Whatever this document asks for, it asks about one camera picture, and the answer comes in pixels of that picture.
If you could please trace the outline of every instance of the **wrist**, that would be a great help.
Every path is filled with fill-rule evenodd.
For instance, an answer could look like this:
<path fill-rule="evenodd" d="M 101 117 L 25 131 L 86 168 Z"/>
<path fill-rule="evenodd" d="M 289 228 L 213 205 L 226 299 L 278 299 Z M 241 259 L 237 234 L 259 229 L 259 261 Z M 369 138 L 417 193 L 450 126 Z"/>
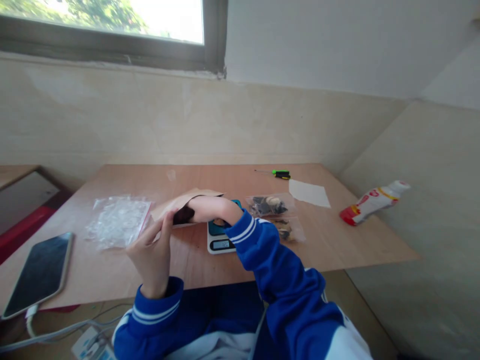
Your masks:
<path fill-rule="evenodd" d="M 142 284 L 140 287 L 140 292 L 144 298 L 150 300 L 159 300 L 165 297 L 165 293 L 167 292 L 166 286 L 148 286 Z"/>
<path fill-rule="evenodd" d="M 220 211 L 220 218 L 234 226 L 243 216 L 242 209 L 233 201 L 227 200 Z"/>

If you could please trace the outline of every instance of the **person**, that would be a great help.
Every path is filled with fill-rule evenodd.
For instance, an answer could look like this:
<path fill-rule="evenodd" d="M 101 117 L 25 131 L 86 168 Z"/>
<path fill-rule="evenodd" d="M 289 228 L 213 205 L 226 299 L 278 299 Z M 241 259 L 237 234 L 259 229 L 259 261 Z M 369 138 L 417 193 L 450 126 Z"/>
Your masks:
<path fill-rule="evenodd" d="M 280 244 L 272 223 L 222 197 L 198 196 L 187 206 L 191 222 L 227 223 L 256 283 L 184 291 L 169 274 L 177 210 L 170 211 L 127 248 L 143 284 L 112 337 L 118 360 L 371 359 L 351 321 L 327 302 L 322 275 Z"/>

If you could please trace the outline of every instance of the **plastic bottle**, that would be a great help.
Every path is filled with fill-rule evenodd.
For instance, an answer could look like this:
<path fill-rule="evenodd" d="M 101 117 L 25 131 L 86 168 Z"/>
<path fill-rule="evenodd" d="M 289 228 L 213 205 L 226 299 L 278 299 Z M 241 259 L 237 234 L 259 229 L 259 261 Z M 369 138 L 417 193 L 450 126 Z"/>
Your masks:
<path fill-rule="evenodd" d="M 410 185 L 400 180 L 396 180 L 388 186 L 376 187 L 363 195 L 356 204 L 343 209 L 340 217 L 347 224 L 357 226 L 378 210 L 396 205 L 402 193 L 408 189 L 410 189 Z"/>

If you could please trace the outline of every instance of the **screwdriver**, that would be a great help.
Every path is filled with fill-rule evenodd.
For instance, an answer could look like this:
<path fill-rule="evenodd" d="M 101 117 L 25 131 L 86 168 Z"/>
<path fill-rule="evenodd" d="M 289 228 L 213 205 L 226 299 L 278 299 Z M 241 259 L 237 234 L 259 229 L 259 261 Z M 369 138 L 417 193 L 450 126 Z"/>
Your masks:
<path fill-rule="evenodd" d="M 255 171 L 259 173 L 270 173 L 270 171 L 268 170 L 255 170 Z M 275 175 L 276 178 L 280 178 L 284 180 L 289 180 L 291 178 L 290 171 L 288 170 L 272 170 L 271 173 Z"/>

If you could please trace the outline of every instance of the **blue jacket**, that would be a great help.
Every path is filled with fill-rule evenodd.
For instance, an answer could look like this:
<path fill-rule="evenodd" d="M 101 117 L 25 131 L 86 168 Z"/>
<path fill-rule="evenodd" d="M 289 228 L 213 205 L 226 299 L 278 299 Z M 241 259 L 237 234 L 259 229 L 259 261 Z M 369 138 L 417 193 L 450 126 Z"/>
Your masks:
<path fill-rule="evenodd" d="M 151 300 L 137 291 L 113 334 L 119 360 L 371 359 L 353 324 L 327 302 L 322 275 L 304 269 L 280 244 L 273 224 L 244 211 L 225 233 L 243 267 L 255 275 L 268 304 L 265 320 L 256 289 L 246 295 L 248 283 L 224 296 L 211 289 L 184 292 L 183 281 L 170 277 L 165 298 Z M 214 308 L 206 307 L 214 302 Z"/>

